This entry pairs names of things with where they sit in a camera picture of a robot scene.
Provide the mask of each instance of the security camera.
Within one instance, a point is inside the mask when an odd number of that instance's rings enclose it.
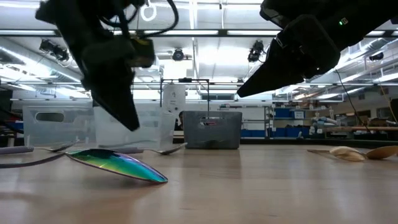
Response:
[[[182,52],[182,49],[175,49],[172,58],[176,62],[184,60],[184,53]]]

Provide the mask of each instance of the wooden table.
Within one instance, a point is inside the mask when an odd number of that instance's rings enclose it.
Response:
[[[346,162],[306,149],[242,146],[134,157],[169,178],[153,186],[65,157],[0,170],[1,224],[394,223],[398,161]],[[2,156],[22,162],[48,156]]]

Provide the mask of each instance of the ceiling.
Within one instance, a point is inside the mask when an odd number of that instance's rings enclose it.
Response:
[[[175,2],[180,14],[180,21],[176,29],[279,29],[271,22],[267,22],[260,17],[259,4],[262,2],[261,0],[222,0],[223,10],[219,9],[219,0],[177,0]],[[0,0],[0,29],[56,29],[53,25],[34,19],[37,3],[38,1],[36,0]],[[138,19],[130,24],[130,29],[156,30],[163,29],[173,23],[174,18],[172,16],[172,11],[171,8],[168,7],[166,1],[152,0],[151,3],[156,7],[154,19],[145,21],[144,17],[150,17],[153,12],[152,9],[146,9],[144,13],[145,16],[139,15]],[[133,8],[127,9],[126,14],[130,15],[133,10]],[[398,26],[387,22],[378,29],[397,30]],[[11,45],[16,44],[15,46],[13,45],[13,47],[14,49],[19,49],[21,55],[30,57],[34,54],[36,62],[40,61],[40,63],[45,63],[54,70],[62,71],[61,73],[64,75],[66,74],[75,78],[79,78],[81,75],[79,69],[73,62],[59,65],[53,57],[43,55],[39,50],[39,45],[44,38],[0,37],[0,39],[4,39],[3,43],[7,42]],[[61,38],[53,37],[46,39],[50,39],[52,42],[66,47]],[[170,72],[170,70],[166,72],[166,69],[176,67],[184,67],[183,71],[185,73],[183,76],[195,77],[192,62],[172,63],[170,60],[170,53],[176,48],[183,49],[185,54],[197,54],[197,78],[209,78],[216,82],[236,82],[239,78],[247,78],[250,76],[252,67],[258,66],[258,63],[248,63],[247,61],[249,49],[252,47],[253,43],[256,40],[261,40],[264,45],[267,46],[272,38],[198,37],[193,41],[191,37],[156,37],[153,38],[153,40],[155,52],[158,57],[161,58],[161,60],[159,60],[159,65],[165,69],[154,71],[138,70],[137,76],[142,77],[140,80],[136,80],[138,82],[143,80],[145,82],[150,82],[151,79],[147,80],[146,77],[153,77],[155,80],[158,80],[160,73],[164,75],[177,73],[177,71],[174,70],[172,70],[172,72]],[[361,43],[362,48],[374,40],[375,39],[365,39]],[[197,52],[193,51],[194,45],[197,45]],[[397,47],[397,44],[393,43],[384,46],[382,49],[364,51],[360,55],[355,55],[355,57],[351,54],[352,57],[348,59],[350,60],[349,63],[345,60],[340,63],[340,65],[344,65],[339,68],[342,78],[349,77],[380,64],[380,61],[365,62],[366,58],[380,51],[383,51],[385,54],[383,62],[394,60],[398,57]],[[350,55],[348,51],[349,50],[342,52],[342,58],[345,55]],[[363,75],[352,82],[370,82],[370,80],[371,78],[369,75]],[[73,79],[69,79],[68,81],[64,79],[63,81],[75,82]],[[334,73],[330,73],[323,77],[316,77],[310,81],[314,83],[337,83],[338,76]],[[148,88],[148,86],[138,86],[138,88],[145,89]],[[222,89],[222,86],[216,86],[215,88]],[[237,86],[229,86],[225,89],[232,90],[233,88],[237,88]],[[296,95],[312,92],[318,92],[318,95],[322,95],[325,91],[329,92],[330,89],[331,88],[327,86],[321,88],[319,86],[313,86],[311,88],[291,88],[291,91],[295,91]]]

